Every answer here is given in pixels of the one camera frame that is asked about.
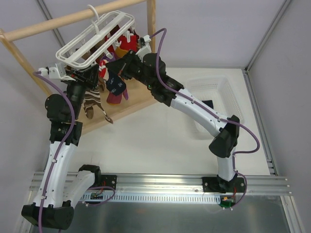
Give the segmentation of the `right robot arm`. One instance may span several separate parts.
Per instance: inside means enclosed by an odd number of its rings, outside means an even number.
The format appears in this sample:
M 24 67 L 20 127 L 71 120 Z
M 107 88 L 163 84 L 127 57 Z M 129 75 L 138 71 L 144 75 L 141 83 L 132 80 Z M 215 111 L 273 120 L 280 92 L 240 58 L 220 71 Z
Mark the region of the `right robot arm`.
M 217 157 L 218 172 L 208 187 L 219 193 L 235 187 L 237 174 L 233 166 L 233 152 L 238 143 L 240 120 L 237 116 L 224 117 L 198 100 L 177 80 L 167 75 L 166 64 L 157 53 L 148 53 L 142 59 L 132 50 L 122 58 L 106 64 L 108 71 L 125 80 L 135 79 L 145 85 L 160 103 L 172 107 L 203 126 L 213 140 L 209 150 Z

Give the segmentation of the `white plastic clip hanger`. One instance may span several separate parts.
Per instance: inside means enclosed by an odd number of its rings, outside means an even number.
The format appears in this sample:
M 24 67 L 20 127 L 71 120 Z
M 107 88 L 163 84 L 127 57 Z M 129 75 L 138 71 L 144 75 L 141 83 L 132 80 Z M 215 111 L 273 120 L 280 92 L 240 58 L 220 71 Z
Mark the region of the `white plastic clip hanger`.
M 91 20 L 91 24 L 85 30 L 55 54 L 58 61 L 76 69 L 87 68 L 103 53 L 110 58 L 108 48 L 113 44 L 119 46 L 119 37 L 125 35 L 129 38 L 128 30 L 135 28 L 135 18 L 130 14 L 115 10 L 99 15 L 99 11 L 92 5 L 88 5 L 88 8 L 95 14 L 96 20 Z M 107 40 L 92 55 L 86 60 L 82 59 L 83 55 L 105 38 Z

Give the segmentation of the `dark navy sock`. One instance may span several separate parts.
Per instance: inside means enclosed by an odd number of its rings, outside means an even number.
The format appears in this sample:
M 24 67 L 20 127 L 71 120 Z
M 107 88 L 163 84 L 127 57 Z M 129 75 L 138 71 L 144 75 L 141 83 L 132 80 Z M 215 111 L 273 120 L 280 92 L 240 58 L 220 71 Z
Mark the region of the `dark navy sock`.
M 213 100 L 203 100 L 202 105 L 205 109 L 214 109 Z

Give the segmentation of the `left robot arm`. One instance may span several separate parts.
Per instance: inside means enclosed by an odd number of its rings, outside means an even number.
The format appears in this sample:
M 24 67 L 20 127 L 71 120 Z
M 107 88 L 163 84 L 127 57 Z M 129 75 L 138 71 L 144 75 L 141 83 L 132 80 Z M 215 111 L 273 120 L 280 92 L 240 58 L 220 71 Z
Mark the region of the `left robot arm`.
M 98 66 L 67 70 L 72 80 L 66 81 L 63 92 L 46 78 L 52 74 L 41 68 L 34 75 L 50 84 L 56 91 L 47 97 L 45 108 L 51 122 L 49 156 L 43 179 L 33 202 L 24 205 L 22 216 L 42 232 L 43 228 L 66 230 L 72 223 L 74 208 L 89 189 L 102 184 L 100 168 L 83 165 L 73 182 L 65 187 L 69 164 L 78 147 L 83 124 L 77 119 L 85 98 L 85 92 L 98 84 Z

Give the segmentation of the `red white striped sock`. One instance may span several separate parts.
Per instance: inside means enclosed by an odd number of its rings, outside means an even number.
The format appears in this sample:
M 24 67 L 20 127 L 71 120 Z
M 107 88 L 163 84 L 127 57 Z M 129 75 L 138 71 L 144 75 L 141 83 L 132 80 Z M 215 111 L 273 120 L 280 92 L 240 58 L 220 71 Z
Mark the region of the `red white striped sock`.
M 108 73 L 107 68 L 106 68 L 107 62 L 108 61 L 106 59 L 102 59 L 99 63 L 99 70 L 98 70 L 99 79 L 101 79 L 103 81 L 107 81 L 109 79 L 109 73 Z

